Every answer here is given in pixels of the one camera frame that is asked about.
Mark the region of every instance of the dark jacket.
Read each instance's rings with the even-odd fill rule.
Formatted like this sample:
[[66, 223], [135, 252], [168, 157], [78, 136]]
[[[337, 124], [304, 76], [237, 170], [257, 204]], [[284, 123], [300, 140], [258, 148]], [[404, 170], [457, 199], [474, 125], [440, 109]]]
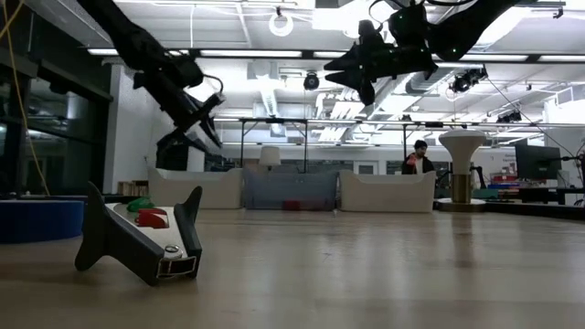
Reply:
[[[415, 175], [417, 174], [417, 167], [413, 164], [408, 164], [410, 155], [408, 158], [404, 160], [402, 163], [402, 174], [403, 175]], [[426, 174], [428, 172], [435, 171], [435, 167], [432, 165], [431, 160], [426, 156], [422, 158], [422, 173]]]

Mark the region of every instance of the man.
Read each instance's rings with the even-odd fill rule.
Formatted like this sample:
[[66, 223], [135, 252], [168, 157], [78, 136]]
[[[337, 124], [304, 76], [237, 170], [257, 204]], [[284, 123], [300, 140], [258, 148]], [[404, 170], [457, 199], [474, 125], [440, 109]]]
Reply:
[[422, 175], [435, 170], [431, 160], [425, 156], [427, 147], [424, 141], [417, 141], [414, 144], [414, 153], [402, 164], [403, 175]]

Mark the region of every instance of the yellow cable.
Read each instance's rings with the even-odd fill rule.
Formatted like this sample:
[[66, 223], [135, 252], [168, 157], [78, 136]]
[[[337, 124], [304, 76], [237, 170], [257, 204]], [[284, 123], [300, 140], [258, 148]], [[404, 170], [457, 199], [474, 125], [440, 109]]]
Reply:
[[10, 61], [12, 63], [12, 72], [14, 73], [14, 78], [15, 78], [16, 96], [18, 96], [18, 105], [20, 106], [20, 112], [22, 113], [22, 123], [25, 126], [25, 130], [27, 132], [28, 142], [30, 143], [30, 151], [32, 152], [33, 158], [35, 159], [35, 165], [37, 165], [38, 175], [40, 176], [40, 179], [43, 182], [43, 187], [45, 187], [45, 192], [47, 193], [47, 196], [50, 196], [50, 193], [48, 192], [47, 181], [45, 180], [45, 176], [43, 175], [43, 171], [40, 169], [40, 164], [38, 163], [37, 152], [35, 152], [35, 146], [33, 145], [33, 139], [30, 137], [30, 134], [28, 133], [27, 114], [25, 112], [25, 104], [23, 104], [23, 102], [22, 102], [22, 96], [20, 94], [20, 86], [18, 85], [18, 73], [16, 71], [15, 53], [14, 53], [14, 50], [12, 48], [12, 37], [10, 36], [10, 24], [12, 24], [12, 22], [14, 21], [16, 15], [18, 14], [18, 11], [20, 11], [20, 8], [22, 7], [23, 4], [24, 4], [24, 1], [21, 0], [20, 4], [18, 4], [18, 7], [16, 8], [16, 11], [12, 15], [12, 17], [10, 17], [10, 19], [8, 19], [8, 10], [6, 9], [6, 5], [4, 5], [4, 20], [7, 23], [6, 23], [6, 26], [2, 29], [2, 32], [0, 32], [0, 39], [2, 39], [2, 37], [4, 36], [4, 33], [7, 32], [7, 34], [8, 34], [8, 49], [10, 50]]

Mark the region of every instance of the computer monitor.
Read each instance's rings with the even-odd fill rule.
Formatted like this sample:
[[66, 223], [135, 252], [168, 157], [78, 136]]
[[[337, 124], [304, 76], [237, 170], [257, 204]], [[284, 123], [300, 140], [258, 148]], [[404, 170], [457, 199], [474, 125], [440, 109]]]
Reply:
[[557, 179], [561, 170], [560, 150], [557, 147], [516, 145], [518, 178]]

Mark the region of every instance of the robotic arm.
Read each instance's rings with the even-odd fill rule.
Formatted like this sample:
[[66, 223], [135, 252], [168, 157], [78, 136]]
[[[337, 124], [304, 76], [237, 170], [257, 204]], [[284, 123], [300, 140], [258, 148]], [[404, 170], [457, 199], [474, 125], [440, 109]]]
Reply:
[[[327, 75], [327, 80], [357, 90], [365, 105], [374, 103], [376, 96], [371, 82], [383, 77], [395, 79], [399, 74], [412, 72], [425, 72], [428, 79], [438, 68], [432, 54], [445, 61], [461, 59], [505, 11], [537, 0], [476, 0], [467, 9], [436, 25], [427, 21], [425, 0], [419, 4], [410, 0], [409, 6], [398, 0], [389, 1], [401, 7], [388, 18], [388, 27], [397, 46], [384, 43], [379, 34], [381, 25], [375, 29], [371, 21], [364, 20], [359, 22], [359, 43], [324, 66], [326, 70], [340, 71]], [[470, 4], [473, 0], [426, 1], [432, 5], [456, 6]]]
[[[185, 133], [196, 123], [220, 147], [209, 113], [223, 102], [221, 91], [206, 101], [199, 101], [184, 91], [186, 87], [200, 85], [206, 77], [196, 64], [195, 56], [169, 54], [150, 33], [134, 24], [113, 0], [78, 0], [78, 3], [108, 33], [126, 65], [139, 71], [134, 76], [134, 88], [146, 88], [161, 110], [173, 119], [176, 129], [159, 141], [159, 148], [184, 143]], [[207, 152], [200, 141], [190, 145]]]

